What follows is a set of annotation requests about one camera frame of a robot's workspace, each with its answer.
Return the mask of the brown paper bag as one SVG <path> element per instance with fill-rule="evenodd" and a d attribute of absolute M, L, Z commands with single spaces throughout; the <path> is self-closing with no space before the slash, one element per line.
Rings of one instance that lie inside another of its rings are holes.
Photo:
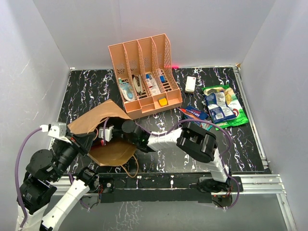
<path fill-rule="evenodd" d="M 130 117 L 112 100 L 107 100 L 86 112 L 68 125 L 74 134 L 94 132 L 105 119 L 115 119 L 112 125 Z M 134 156 L 136 146 L 123 138 L 112 138 L 105 146 L 98 144 L 90 149 L 89 155 L 100 166 L 123 166 Z"/>

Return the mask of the blue biscuit pack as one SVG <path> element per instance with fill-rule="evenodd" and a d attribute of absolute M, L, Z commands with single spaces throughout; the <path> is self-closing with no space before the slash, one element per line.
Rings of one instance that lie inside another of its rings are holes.
<path fill-rule="evenodd" d="M 198 119 L 198 120 L 207 120 L 208 114 L 200 111 L 197 108 L 192 106 L 187 106 L 186 108 L 180 108 L 180 112 L 183 113 L 183 119 Z"/>

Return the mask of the blue snack pouch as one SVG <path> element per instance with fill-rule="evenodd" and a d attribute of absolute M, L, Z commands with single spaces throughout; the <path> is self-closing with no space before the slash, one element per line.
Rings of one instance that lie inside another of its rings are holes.
<path fill-rule="evenodd" d="M 235 113 L 227 105 L 223 91 L 205 95 L 205 103 L 215 124 L 236 118 Z"/>

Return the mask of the green Chuba chips bag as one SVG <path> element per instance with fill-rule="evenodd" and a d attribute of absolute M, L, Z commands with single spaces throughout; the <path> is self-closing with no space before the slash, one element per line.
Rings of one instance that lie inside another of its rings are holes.
<path fill-rule="evenodd" d="M 216 85 L 212 87 L 204 87 L 202 88 L 204 97 L 205 95 L 208 95 L 212 92 L 219 92 L 223 91 L 225 94 L 226 102 L 228 107 L 235 113 L 236 118 L 232 120 L 227 120 L 224 122 L 217 123 L 221 128 L 228 128 L 228 127 L 236 127 L 236 126 L 241 126 L 244 124 L 247 124 L 249 122 L 248 117 L 246 113 L 244 112 L 239 100 L 237 99 L 233 89 L 228 86 L 228 85 Z"/>

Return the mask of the red green candy pack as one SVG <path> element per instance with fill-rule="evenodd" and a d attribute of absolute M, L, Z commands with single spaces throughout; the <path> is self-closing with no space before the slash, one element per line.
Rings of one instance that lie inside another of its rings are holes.
<path fill-rule="evenodd" d="M 201 123 L 201 122 L 197 122 L 198 126 L 207 130 L 207 131 L 210 131 L 210 129 L 212 128 L 212 125 L 210 124 L 207 124 L 207 123 Z"/>

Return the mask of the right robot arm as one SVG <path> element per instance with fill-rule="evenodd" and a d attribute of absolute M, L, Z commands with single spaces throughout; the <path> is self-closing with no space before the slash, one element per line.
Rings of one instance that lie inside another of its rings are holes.
<path fill-rule="evenodd" d="M 185 119 L 167 132 L 149 132 L 132 120 L 126 120 L 112 129 L 112 140 L 120 138 L 136 146 L 142 152 L 178 148 L 196 161 L 206 164 L 212 178 L 198 183 L 204 192 L 227 192 L 231 190 L 230 171 L 218 150 L 216 135 L 196 124 L 195 119 Z"/>

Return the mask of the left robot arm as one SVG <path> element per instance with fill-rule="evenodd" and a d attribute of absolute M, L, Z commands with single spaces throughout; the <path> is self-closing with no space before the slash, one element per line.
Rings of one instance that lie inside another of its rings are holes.
<path fill-rule="evenodd" d="M 57 231 L 80 199 L 99 188 L 99 175 L 88 167 L 83 168 L 72 181 L 70 188 L 48 212 L 51 197 L 57 191 L 53 185 L 64 175 L 78 154 L 87 155 L 95 133 L 66 134 L 68 142 L 59 141 L 54 153 L 47 149 L 36 151 L 26 167 L 23 183 L 17 192 L 17 231 Z"/>

